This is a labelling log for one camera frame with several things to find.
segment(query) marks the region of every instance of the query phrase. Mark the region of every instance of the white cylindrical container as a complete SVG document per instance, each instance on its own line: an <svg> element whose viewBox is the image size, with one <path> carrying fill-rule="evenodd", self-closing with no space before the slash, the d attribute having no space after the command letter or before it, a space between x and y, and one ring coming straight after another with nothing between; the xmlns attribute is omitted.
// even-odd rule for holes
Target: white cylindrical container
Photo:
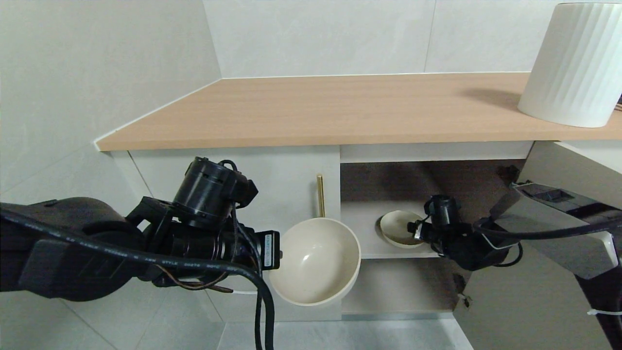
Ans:
<svg viewBox="0 0 622 350"><path fill-rule="evenodd" d="M518 109L554 123L605 126L622 93L622 3L559 4Z"/></svg>

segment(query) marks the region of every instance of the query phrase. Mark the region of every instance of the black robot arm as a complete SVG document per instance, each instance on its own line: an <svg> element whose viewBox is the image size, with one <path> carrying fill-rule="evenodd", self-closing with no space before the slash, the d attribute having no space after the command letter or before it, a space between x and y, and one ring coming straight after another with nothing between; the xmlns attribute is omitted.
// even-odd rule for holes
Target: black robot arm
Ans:
<svg viewBox="0 0 622 350"><path fill-rule="evenodd" d="M266 304L271 349L274 304L261 273L279 268L279 233L255 232L236 216L257 193L233 162L197 157L172 202L144 197L127 217L86 197L1 203L0 291L88 301L139 277L158 287L231 293L217 283L238 274L258 286L257 325L261 300Z"/></svg>

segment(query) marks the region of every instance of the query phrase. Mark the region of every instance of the wire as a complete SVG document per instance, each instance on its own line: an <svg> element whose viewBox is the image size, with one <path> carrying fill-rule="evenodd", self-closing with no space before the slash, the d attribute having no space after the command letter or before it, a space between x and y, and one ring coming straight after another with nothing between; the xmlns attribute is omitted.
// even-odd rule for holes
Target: wire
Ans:
<svg viewBox="0 0 622 350"><path fill-rule="evenodd" d="M142 252L139 250L118 247L117 245L101 242L89 236L75 234L67 229L46 224L39 220L28 217L24 214L14 212L9 209L1 208L0 216L13 224L52 235L60 240L77 244L82 247L94 250L95 252L112 255L121 259L160 265L167 268L188 268L192 270L208 270L214 272L227 272L240 275L251 281L258 290L258 300L261 297L266 304L266 350L274 350L274 299L266 282L254 270L227 261L204 260L196 258L178 258L168 255ZM262 350L261 343L255 344L258 350Z"/></svg>
<svg viewBox="0 0 622 350"><path fill-rule="evenodd" d="M218 162L218 165L224 166L225 164L229 164L231 168L233 169L233 171L238 171L238 167L235 165L233 161L230 161L229 159L225 159L225 160Z"/></svg>
<svg viewBox="0 0 622 350"><path fill-rule="evenodd" d="M254 240L246 233L246 231L240 226L238 222L238 217L236 215L235 207L231 210L231 218L233 219L233 226L236 227L244 236L244 239L248 241L248 244L251 246L251 250L253 251L253 255L256 259L255 267L257 269L257 273L259 276L262 275L262 266L261 266L261 255L257 250L257 245ZM261 294L257 293L257 303L255 304L255 347L261 346Z"/></svg>
<svg viewBox="0 0 622 350"><path fill-rule="evenodd" d="M482 218L473 223L473 230L483 235L489 235L494 237L501 237L506 239L527 239L527 240L540 240L540 239L557 239L574 237L580 235L593 234L595 232L609 231L622 228L622 219L610 220L607 222L599 222L597 224L589 224L584 226L571 227L569 229L540 231L540 232L505 232L491 229L485 229L482 227L485 223L489 222L489 218Z"/></svg>
<svg viewBox="0 0 622 350"><path fill-rule="evenodd" d="M494 267L510 267L510 266L514 266L517 263L519 263L521 260L522 260L522 244L520 242L518 242L518 256L516 257L516 259L514 259L514 261L509 262L509 263L500 263L500 264L494 265Z"/></svg>

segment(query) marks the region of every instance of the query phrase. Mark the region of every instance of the small bowl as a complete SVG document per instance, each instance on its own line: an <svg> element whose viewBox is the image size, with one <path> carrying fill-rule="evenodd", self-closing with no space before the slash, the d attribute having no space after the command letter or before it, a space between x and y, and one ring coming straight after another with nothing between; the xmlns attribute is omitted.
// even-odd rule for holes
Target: small bowl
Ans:
<svg viewBox="0 0 622 350"><path fill-rule="evenodd" d="M424 243L422 240L412 238L412 233L406 229L409 222L422 220L423 218L413 212L395 210L384 214L380 218L380 232L390 244L399 248L412 249Z"/></svg>
<svg viewBox="0 0 622 350"><path fill-rule="evenodd" d="M270 271L276 293L299 306L343 298L361 267L361 245L354 232L326 217L303 221L281 238L281 267Z"/></svg>

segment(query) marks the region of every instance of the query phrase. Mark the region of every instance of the wooden shelf top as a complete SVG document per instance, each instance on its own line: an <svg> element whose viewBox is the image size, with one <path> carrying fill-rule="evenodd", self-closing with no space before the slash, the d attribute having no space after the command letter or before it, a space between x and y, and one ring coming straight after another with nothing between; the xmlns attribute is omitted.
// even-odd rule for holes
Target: wooden shelf top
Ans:
<svg viewBox="0 0 622 350"><path fill-rule="evenodd" d="M516 108L528 73L224 79L100 139L102 151L622 139Z"/></svg>

